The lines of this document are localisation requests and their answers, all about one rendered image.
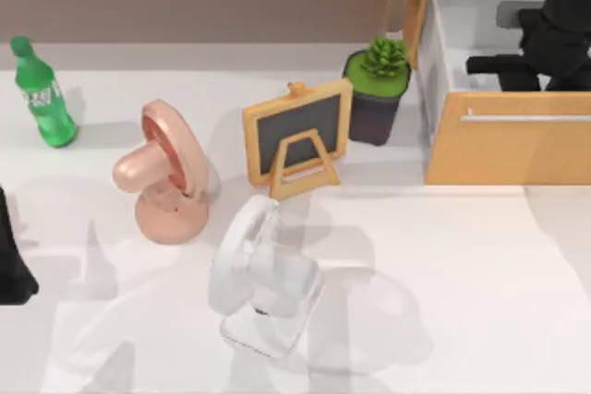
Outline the pale wooden drawer front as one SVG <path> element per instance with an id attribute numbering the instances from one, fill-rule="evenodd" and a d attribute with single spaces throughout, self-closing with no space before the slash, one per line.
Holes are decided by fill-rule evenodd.
<path id="1" fill-rule="evenodd" d="M 470 92 L 446 96 L 428 185 L 591 185 L 591 123 L 461 122 L 480 114 L 591 114 L 591 92 Z"/>

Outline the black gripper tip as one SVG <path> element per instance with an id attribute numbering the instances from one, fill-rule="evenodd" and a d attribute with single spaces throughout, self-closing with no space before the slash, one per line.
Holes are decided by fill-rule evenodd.
<path id="1" fill-rule="evenodd" d="M 0 186 L 0 305 L 23 305 L 40 290 L 19 253 L 6 194 Z"/>

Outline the green plant in dark pot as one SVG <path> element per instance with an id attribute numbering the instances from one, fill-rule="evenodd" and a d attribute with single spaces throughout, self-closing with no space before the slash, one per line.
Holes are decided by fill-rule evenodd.
<path id="1" fill-rule="evenodd" d="M 351 140 L 378 147 L 386 144 L 411 76 L 402 40 L 379 36 L 365 49 L 348 55 L 343 77 L 353 85 Z"/>

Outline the wooden framed blackboard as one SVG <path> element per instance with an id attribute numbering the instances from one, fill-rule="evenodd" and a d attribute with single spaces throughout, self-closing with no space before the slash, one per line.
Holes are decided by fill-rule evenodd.
<path id="1" fill-rule="evenodd" d="M 333 162 L 346 151 L 353 85 L 346 78 L 288 93 L 242 111 L 247 175 L 283 200 L 325 185 L 338 185 Z"/>

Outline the white desk fan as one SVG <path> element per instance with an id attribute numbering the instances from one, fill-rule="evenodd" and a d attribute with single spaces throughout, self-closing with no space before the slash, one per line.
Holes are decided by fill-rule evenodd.
<path id="1" fill-rule="evenodd" d="M 296 347 L 324 285 L 314 259 L 281 243 L 282 228 L 279 202 L 251 197 L 219 245 L 208 288 L 224 341 L 270 360 Z"/>

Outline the pink desk fan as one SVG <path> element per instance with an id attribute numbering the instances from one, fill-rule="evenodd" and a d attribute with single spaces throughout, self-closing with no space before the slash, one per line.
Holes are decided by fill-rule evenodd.
<path id="1" fill-rule="evenodd" d="M 208 159 L 185 118 L 168 102 L 145 104 L 140 115 L 141 146 L 114 166 L 116 187 L 136 194 L 141 233 L 160 245 L 195 238 L 209 218 Z"/>

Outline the green bottle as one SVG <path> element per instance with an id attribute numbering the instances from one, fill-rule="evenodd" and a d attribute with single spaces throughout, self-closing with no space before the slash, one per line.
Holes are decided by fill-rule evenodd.
<path id="1" fill-rule="evenodd" d="M 42 139 L 53 148 L 67 146 L 76 138 L 78 126 L 68 113 L 53 69 L 35 53 L 29 37 L 15 36 L 9 44 L 16 60 L 16 85 Z"/>

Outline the grey drawer inside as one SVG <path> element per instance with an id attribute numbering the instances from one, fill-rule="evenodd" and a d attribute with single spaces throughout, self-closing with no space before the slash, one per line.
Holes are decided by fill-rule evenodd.
<path id="1" fill-rule="evenodd" d="M 454 91 L 503 92 L 492 75 L 469 75 L 473 55 L 515 54 L 521 39 L 513 14 L 542 0 L 427 0 L 417 79 L 427 114 L 430 154 L 446 96 Z"/>

